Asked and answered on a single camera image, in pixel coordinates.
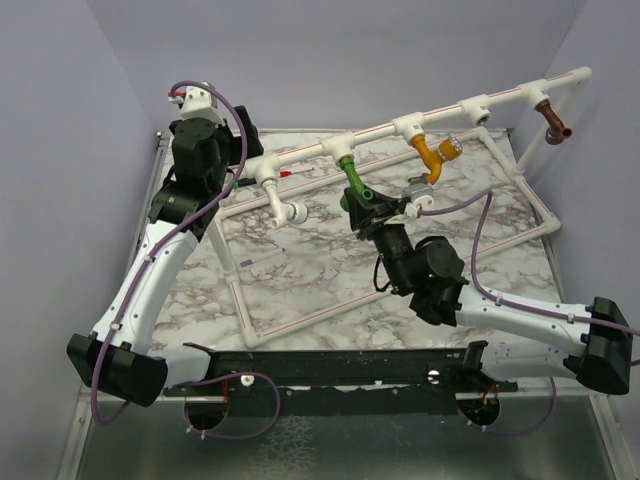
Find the green plastic faucet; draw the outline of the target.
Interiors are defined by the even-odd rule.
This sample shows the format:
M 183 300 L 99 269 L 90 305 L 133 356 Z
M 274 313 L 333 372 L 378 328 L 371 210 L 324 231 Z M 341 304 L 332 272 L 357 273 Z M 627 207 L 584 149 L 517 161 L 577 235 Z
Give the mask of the green plastic faucet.
M 354 156 L 352 154 L 343 156 L 338 161 L 338 166 L 346 175 L 349 181 L 349 187 L 352 190 L 354 190 L 365 201 L 371 201 L 374 199 L 374 193 L 366 187 L 356 171 Z

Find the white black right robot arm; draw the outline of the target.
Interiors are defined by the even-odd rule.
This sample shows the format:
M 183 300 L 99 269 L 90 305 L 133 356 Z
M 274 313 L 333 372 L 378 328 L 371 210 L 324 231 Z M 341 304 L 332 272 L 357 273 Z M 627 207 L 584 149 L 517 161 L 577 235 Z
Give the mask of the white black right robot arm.
M 392 222 L 407 210 L 408 199 L 348 187 L 341 205 L 356 237 L 375 245 L 375 266 L 388 277 L 382 291 L 409 297 L 420 319 L 531 340 L 522 353 L 495 347 L 463 362 L 459 378 L 467 389 L 481 391 L 494 380 L 566 377 L 599 393 L 629 393 L 633 340 L 639 332 L 614 301 L 596 297 L 588 305 L 550 303 L 490 289 L 478 279 L 476 251 L 464 261 L 445 237 L 431 235 L 413 243 L 404 225 Z

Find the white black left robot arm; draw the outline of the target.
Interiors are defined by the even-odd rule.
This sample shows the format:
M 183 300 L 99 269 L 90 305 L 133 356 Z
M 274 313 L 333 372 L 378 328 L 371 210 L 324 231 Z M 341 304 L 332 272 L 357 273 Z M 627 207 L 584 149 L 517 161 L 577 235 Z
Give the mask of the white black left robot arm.
M 66 353 L 88 388 L 147 407 L 163 389 L 188 383 L 206 395 L 220 385 L 221 371 L 200 348 L 175 356 L 150 355 L 160 310 L 182 266 L 202 240 L 216 212 L 190 225 L 183 222 L 222 195 L 225 177 L 241 158 L 263 154 L 246 108 L 235 109 L 243 136 L 210 114 L 171 123 L 174 163 L 154 195 L 149 222 L 123 285 L 108 311 L 88 335 L 71 336 Z

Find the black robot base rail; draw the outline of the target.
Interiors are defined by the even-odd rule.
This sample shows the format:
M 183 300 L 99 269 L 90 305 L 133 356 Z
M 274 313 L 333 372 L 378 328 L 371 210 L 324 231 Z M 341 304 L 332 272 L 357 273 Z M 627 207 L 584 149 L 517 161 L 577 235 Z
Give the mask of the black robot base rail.
M 454 415 L 459 394 L 514 392 L 482 370 L 487 342 L 465 348 L 332 351 L 212 351 L 205 384 L 168 397 L 226 397 L 232 417 Z

